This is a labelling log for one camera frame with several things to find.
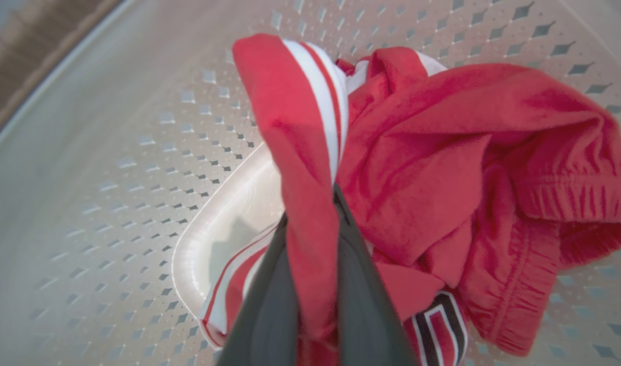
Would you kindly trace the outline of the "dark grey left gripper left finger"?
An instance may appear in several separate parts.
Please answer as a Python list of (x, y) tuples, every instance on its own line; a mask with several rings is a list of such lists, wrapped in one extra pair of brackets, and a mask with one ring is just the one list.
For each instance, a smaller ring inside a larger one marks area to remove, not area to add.
[(217, 365), (294, 365), (299, 304), (283, 214), (229, 332)]

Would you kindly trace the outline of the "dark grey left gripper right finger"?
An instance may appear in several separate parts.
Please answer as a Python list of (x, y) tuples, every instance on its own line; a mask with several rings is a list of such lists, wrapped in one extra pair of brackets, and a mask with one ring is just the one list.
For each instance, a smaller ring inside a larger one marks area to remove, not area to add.
[(340, 189), (334, 186), (338, 234), (338, 326), (341, 365), (417, 365), (405, 329)]

